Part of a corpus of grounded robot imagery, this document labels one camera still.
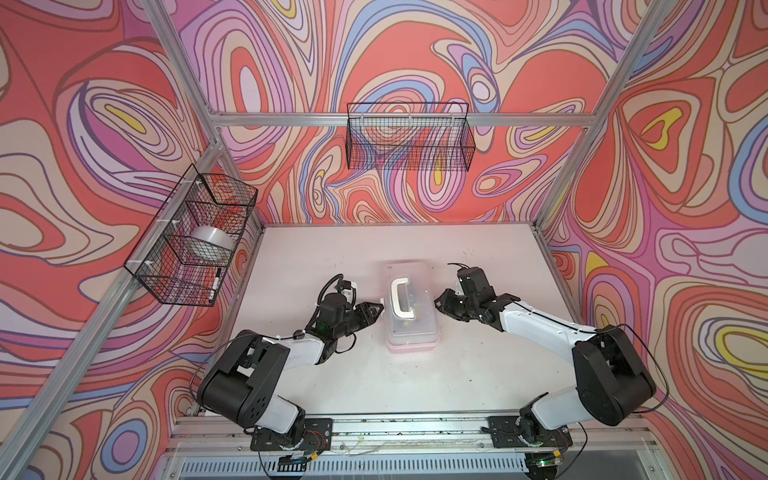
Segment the pink plastic tool box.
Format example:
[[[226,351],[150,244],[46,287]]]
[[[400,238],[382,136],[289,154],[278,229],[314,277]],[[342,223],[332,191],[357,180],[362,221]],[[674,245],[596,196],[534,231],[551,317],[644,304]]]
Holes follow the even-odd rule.
[[[388,349],[394,354],[433,350],[441,334],[429,266],[420,261],[384,264],[381,281]]]

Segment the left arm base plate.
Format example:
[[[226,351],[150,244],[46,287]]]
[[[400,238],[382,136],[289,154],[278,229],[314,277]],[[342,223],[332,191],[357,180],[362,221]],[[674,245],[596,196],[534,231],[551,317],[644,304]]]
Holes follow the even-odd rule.
[[[258,427],[251,435],[254,452],[322,453],[332,446],[334,421],[330,417],[300,418],[287,433]]]

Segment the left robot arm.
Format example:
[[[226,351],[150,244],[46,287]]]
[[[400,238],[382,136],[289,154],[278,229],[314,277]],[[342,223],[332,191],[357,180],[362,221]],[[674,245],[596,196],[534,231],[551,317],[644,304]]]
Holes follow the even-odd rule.
[[[197,403],[245,430],[301,435],[305,410],[276,394],[283,372],[323,364],[341,352],[340,339],[355,338],[383,311],[381,303],[353,304],[346,294],[334,292],[316,305],[308,325],[289,338],[243,330],[201,381]]]

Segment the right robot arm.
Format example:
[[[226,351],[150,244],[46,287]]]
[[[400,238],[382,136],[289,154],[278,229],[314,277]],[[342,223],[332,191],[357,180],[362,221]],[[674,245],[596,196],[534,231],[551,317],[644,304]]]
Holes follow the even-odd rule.
[[[434,300],[440,313],[525,338],[573,368],[574,386],[541,394],[519,411],[510,432],[523,443],[537,445],[551,432],[590,419],[617,426],[656,394],[652,375],[620,327],[579,325],[516,295],[498,294],[479,267],[461,265],[457,280],[459,291],[446,289]]]

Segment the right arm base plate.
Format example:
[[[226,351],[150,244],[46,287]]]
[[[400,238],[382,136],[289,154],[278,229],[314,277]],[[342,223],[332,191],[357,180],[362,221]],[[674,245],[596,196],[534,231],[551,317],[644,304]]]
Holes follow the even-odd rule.
[[[491,437],[495,448],[552,448],[567,450],[573,440],[566,427],[547,430],[533,417],[489,416],[480,431]]]

